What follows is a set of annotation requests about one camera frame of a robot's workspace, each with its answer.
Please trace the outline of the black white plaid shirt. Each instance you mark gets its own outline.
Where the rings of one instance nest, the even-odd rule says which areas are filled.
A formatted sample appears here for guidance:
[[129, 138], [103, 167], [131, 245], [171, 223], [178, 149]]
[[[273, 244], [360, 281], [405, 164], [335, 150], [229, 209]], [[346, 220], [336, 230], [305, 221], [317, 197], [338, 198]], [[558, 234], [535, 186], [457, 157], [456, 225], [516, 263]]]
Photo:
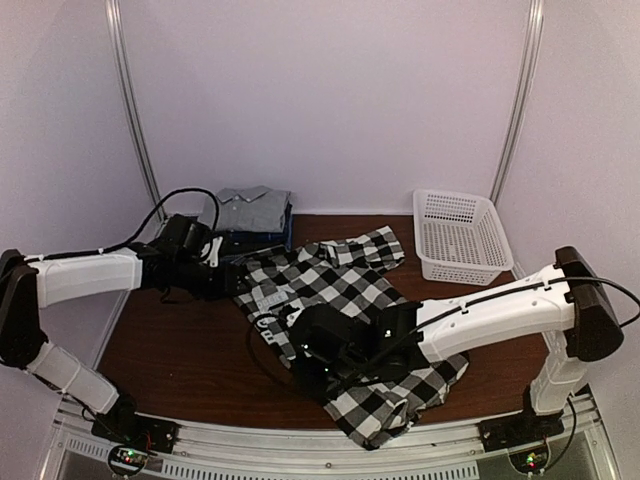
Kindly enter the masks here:
[[405, 433], [424, 410], [445, 403], [466, 373], [468, 353], [428, 361], [420, 336], [360, 377], [386, 346], [382, 329], [404, 333], [416, 304], [386, 279], [405, 260], [390, 226], [355, 238], [272, 247], [239, 261], [248, 289], [235, 302], [292, 374], [295, 391], [318, 402], [359, 447], [376, 450]]

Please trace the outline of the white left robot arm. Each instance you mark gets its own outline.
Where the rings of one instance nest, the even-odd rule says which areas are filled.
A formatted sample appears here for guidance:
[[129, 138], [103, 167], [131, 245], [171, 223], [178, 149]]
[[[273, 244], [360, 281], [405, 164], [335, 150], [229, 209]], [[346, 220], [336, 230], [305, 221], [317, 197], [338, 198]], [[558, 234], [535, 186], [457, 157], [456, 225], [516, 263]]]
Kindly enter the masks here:
[[77, 402], [96, 430], [133, 444], [144, 435], [135, 400], [56, 344], [42, 316], [67, 304], [140, 290], [182, 290], [197, 300], [231, 298], [247, 289], [241, 267], [220, 262], [220, 237], [182, 215], [148, 241], [87, 252], [1, 256], [1, 362]]

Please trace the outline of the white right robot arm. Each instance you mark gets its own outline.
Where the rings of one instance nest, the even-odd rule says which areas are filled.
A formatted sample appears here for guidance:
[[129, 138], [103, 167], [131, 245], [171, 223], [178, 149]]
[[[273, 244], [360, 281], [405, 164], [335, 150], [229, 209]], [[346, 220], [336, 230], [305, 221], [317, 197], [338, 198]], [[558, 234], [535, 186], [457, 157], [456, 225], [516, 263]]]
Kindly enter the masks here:
[[612, 355], [624, 333], [599, 278], [573, 247], [539, 272], [478, 294], [385, 308], [364, 324], [328, 304], [286, 318], [297, 359], [322, 394], [355, 385], [399, 382], [455, 354], [512, 338], [550, 336], [548, 355], [513, 419], [519, 440], [535, 440], [559, 414], [589, 362]]

